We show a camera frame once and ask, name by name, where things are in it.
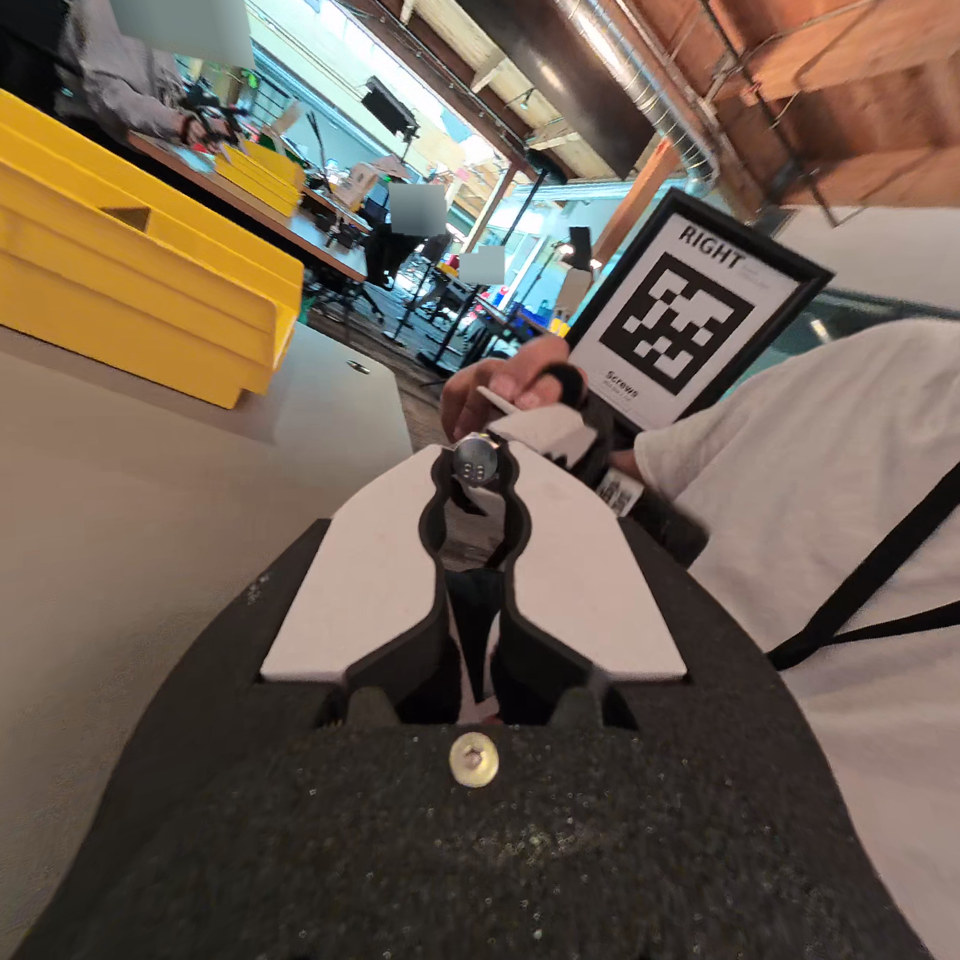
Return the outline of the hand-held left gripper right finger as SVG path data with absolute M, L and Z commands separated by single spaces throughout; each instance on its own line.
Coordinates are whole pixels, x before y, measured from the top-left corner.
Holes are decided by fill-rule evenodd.
M 508 444 L 518 544 L 504 567 L 498 657 L 523 685 L 682 681 L 688 668 L 610 507 Z

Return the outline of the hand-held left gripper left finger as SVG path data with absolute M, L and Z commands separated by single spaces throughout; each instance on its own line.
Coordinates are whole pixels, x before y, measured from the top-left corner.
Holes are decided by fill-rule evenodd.
M 449 639 L 451 452 L 426 446 L 336 511 L 261 664 L 269 683 L 426 683 Z

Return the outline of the steel hex bolt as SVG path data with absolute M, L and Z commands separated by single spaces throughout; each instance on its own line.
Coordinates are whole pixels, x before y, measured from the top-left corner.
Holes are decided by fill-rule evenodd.
M 458 449 L 454 445 L 451 463 L 452 473 L 463 486 L 485 487 L 498 477 L 499 447 L 493 449 L 480 443 Z

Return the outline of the yellow plastic bin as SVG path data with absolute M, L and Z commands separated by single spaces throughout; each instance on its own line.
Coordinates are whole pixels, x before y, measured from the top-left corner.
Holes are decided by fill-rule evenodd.
M 265 395 L 304 266 L 1 95 L 2 326 L 222 409 Z

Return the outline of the grey desk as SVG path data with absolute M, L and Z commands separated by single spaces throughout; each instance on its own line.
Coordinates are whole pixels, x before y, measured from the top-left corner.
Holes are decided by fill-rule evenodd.
M 301 324 L 230 410 L 6 328 L 1 394 L 7 958 L 189 643 L 412 444 L 390 367 Z

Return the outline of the person's right hand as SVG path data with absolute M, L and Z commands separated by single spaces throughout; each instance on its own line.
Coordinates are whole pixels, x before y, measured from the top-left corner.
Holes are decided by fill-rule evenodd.
M 481 389 L 489 390 L 520 411 L 560 402 L 563 385 L 548 369 L 566 365 L 571 348 L 566 340 L 545 334 L 524 343 L 510 358 L 486 357 L 451 376 L 439 402 L 440 423 L 451 443 L 482 431 L 501 412 Z

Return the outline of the black-framed marker sign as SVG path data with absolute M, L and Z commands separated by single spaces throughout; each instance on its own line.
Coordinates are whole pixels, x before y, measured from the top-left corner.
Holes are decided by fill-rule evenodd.
M 834 272 L 671 188 L 566 339 L 589 390 L 635 431 L 721 399 Z

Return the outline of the person's white shirt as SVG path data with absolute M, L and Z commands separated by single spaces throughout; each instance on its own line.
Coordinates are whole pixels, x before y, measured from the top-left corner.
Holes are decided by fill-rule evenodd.
M 692 576 L 773 651 L 958 466 L 958 321 L 822 345 L 633 450 L 708 534 Z M 825 646 L 782 678 L 900 911 L 935 958 L 958 958 L 958 625 Z

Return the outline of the black lamp stand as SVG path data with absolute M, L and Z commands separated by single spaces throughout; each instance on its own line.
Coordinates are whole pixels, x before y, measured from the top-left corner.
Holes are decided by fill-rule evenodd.
M 499 245 L 481 246 L 478 250 L 470 253 L 463 252 L 461 254 L 461 268 L 466 269 L 466 278 L 471 281 L 468 293 L 462 300 L 459 311 L 451 320 L 450 326 L 448 330 L 445 331 L 436 351 L 433 354 L 428 354 L 423 351 L 416 354 L 415 359 L 417 363 L 424 367 L 428 374 L 433 376 L 432 379 L 418 383 L 417 386 L 420 389 L 442 387 L 450 377 L 452 377 L 454 370 L 442 363 L 442 357 L 450 347 L 450 343 L 456 335 L 462 320 L 471 312 L 474 302 L 478 299 L 481 290 L 502 283 L 506 266 L 506 245 L 522 222 L 537 192 L 545 182 L 564 185 L 568 180 L 558 163 L 550 159 L 544 150 L 529 148 L 525 152 L 525 158 L 528 162 L 531 162 L 536 173 L 534 184 L 527 198 L 523 200 L 519 210 L 513 217 L 510 227 Z

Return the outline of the wooden work table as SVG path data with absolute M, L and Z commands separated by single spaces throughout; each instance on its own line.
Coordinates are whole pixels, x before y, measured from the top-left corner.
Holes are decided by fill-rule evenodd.
M 217 197 L 233 211 L 255 220 L 271 234 L 294 244 L 314 260 L 354 282 L 366 282 L 367 263 L 362 249 L 344 247 L 329 241 L 328 234 L 303 212 L 290 217 L 272 209 L 253 194 L 237 187 L 220 174 L 212 159 L 186 147 L 175 146 L 133 132 L 129 145 L 140 154 L 161 163 L 167 170 L 197 186 L 206 195 Z

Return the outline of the black ceiling beam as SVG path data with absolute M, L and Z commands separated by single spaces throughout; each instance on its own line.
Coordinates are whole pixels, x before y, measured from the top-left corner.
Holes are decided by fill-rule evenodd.
M 654 126 L 559 2 L 460 1 L 459 6 L 625 180 L 654 138 Z

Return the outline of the black studio light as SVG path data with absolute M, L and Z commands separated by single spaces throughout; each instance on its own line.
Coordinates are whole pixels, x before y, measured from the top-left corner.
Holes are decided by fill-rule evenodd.
M 414 113 L 376 76 L 366 80 L 361 105 L 392 136 L 412 141 L 420 129 Z

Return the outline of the stacked yellow bins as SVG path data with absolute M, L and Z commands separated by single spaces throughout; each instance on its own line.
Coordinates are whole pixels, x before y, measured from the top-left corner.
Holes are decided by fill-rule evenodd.
M 220 176 L 278 214 L 290 218 L 298 211 L 306 188 L 299 163 L 253 141 L 240 147 L 222 141 L 213 157 Z

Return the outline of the silver spiral duct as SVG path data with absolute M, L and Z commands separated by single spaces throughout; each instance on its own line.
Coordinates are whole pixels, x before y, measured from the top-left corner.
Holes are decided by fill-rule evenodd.
M 688 193 L 706 197 L 721 176 L 717 134 L 653 30 L 627 2 L 556 1 L 555 6 L 633 106 L 670 141 Z

